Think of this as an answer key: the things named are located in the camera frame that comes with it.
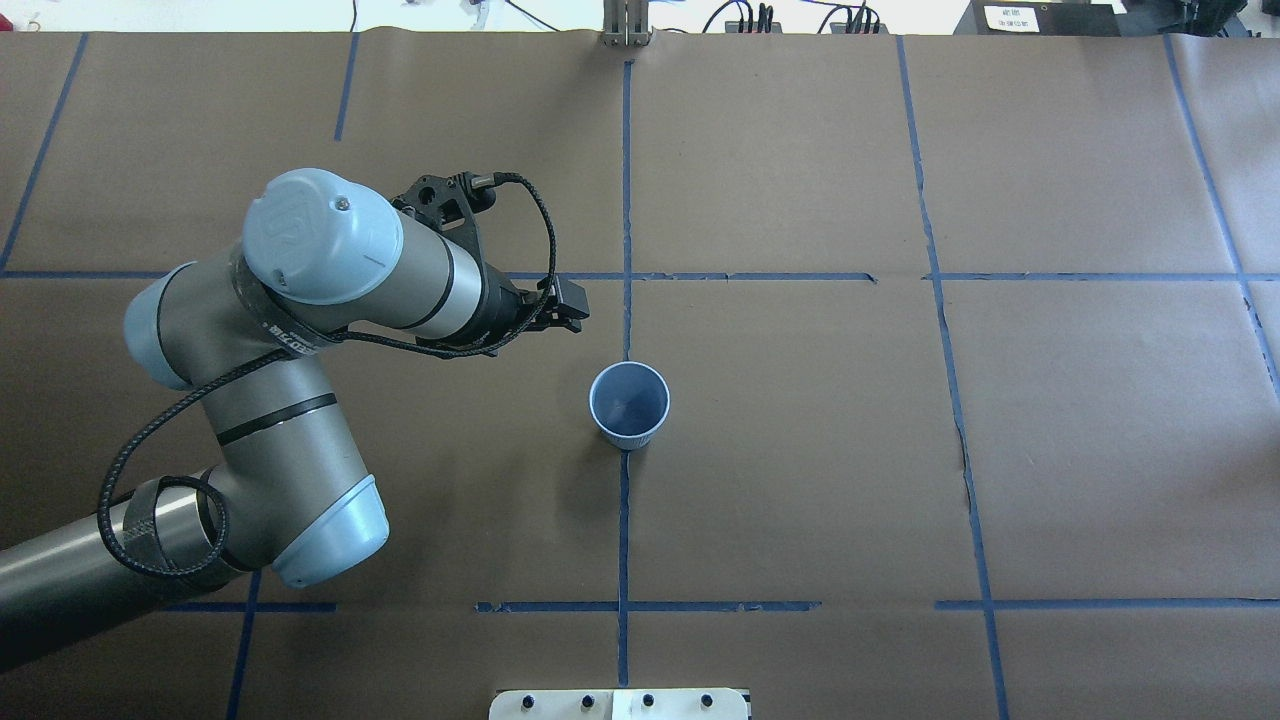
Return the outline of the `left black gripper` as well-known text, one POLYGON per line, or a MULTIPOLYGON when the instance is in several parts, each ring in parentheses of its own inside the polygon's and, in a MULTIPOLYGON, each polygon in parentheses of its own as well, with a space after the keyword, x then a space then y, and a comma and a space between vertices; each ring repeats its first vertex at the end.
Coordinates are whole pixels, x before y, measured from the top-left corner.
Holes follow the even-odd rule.
POLYGON ((544 278, 539 291, 515 287, 485 259, 476 215, 497 202, 497 187, 520 184, 547 227, 550 215, 536 187, 517 172, 422 176, 392 206, 429 231, 444 252, 444 284, 430 311, 398 329, 420 348, 440 355, 495 355, 538 316, 538 331, 580 333, 590 316, 586 290, 564 278, 544 278), (545 299, 539 310, 538 304, 545 299))

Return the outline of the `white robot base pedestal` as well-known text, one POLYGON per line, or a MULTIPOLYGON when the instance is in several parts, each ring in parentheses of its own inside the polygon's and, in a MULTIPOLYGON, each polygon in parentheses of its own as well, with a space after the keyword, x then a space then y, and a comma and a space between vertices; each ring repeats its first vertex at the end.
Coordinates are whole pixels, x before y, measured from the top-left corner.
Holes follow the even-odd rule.
POLYGON ((502 691, 489 719, 751 719, 748 691, 728 687, 502 691))

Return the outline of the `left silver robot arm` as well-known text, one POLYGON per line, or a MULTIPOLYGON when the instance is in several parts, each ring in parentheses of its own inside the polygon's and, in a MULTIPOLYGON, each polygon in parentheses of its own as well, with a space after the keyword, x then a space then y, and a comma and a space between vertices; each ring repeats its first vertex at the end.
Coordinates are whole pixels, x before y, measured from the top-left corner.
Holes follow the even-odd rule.
POLYGON ((393 199, 319 168, 271 179, 228 250, 131 301, 131 356, 180 398, 123 443, 88 518, 3 552, 3 670, 252 571, 305 588, 378 552, 384 502, 321 352, 495 356, 588 314, 517 172, 393 199))

